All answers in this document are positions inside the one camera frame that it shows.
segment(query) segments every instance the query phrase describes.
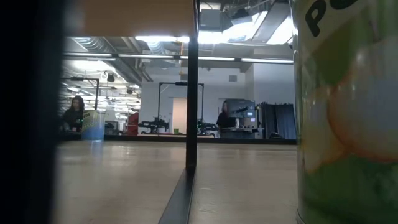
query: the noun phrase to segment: monitor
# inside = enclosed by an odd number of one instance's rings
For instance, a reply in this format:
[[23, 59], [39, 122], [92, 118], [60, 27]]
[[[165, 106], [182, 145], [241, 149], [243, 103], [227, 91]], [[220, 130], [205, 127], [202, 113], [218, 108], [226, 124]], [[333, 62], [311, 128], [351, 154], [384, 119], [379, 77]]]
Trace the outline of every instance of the monitor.
[[227, 99], [228, 117], [230, 118], [255, 118], [256, 104], [254, 100]]

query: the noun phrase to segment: green can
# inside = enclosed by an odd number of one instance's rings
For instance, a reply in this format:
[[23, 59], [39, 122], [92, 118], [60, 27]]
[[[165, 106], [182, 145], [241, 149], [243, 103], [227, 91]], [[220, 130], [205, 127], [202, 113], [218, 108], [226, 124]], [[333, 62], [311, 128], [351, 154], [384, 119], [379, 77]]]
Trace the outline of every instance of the green can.
[[298, 221], [398, 223], [398, 1], [290, 0]]

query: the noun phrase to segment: woman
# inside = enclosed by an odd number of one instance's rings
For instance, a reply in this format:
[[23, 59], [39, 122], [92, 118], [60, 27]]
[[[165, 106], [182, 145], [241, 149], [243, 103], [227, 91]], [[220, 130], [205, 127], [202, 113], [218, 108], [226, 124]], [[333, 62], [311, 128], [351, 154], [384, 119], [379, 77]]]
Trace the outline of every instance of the woman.
[[63, 122], [69, 125], [69, 129], [72, 131], [80, 131], [81, 122], [83, 119], [83, 110], [85, 109], [85, 103], [81, 96], [75, 96], [72, 99], [70, 108], [63, 114]]
[[235, 127], [235, 118], [228, 117], [228, 107], [226, 101], [223, 103], [223, 109], [217, 119], [218, 129]]

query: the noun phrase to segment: white fruit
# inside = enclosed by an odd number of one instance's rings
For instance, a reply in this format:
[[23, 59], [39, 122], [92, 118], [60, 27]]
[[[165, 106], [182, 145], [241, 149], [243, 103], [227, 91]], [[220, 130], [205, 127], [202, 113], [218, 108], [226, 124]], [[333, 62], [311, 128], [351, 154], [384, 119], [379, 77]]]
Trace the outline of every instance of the white fruit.
[[327, 102], [330, 92], [331, 88], [321, 87], [302, 101], [301, 150], [304, 155], [304, 166], [310, 172], [345, 154], [344, 146], [336, 138], [328, 122]]
[[331, 93], [328, 115], [347, 150], [379, 161], [398, 160], [398, 38], [358, 52]]

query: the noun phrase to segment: blue container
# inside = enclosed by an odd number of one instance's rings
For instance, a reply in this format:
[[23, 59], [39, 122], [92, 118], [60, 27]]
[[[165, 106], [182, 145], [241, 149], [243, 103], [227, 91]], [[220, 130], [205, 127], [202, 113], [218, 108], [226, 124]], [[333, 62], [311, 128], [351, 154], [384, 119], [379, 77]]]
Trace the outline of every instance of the blue container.
[[81, 140], [103, 140], [105, 134], [105, 113], [84, 110]]

